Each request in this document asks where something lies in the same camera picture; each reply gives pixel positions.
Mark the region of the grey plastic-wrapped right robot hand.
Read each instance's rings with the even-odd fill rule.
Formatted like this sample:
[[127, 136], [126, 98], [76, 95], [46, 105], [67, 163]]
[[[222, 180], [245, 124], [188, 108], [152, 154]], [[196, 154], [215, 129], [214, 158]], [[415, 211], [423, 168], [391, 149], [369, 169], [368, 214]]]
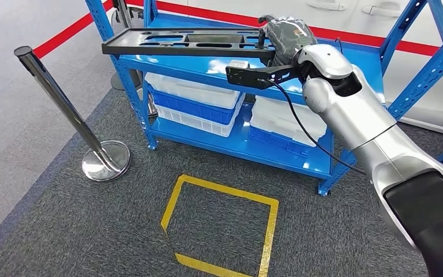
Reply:
[[267, 14], [259, 17], [258, 23], [263, 24], [261, 29], [275, 49], [272, 58], [261, 60], [267, 67], [290, 65], [304, 46], [317, 44], [314, 33], [302, 19]]

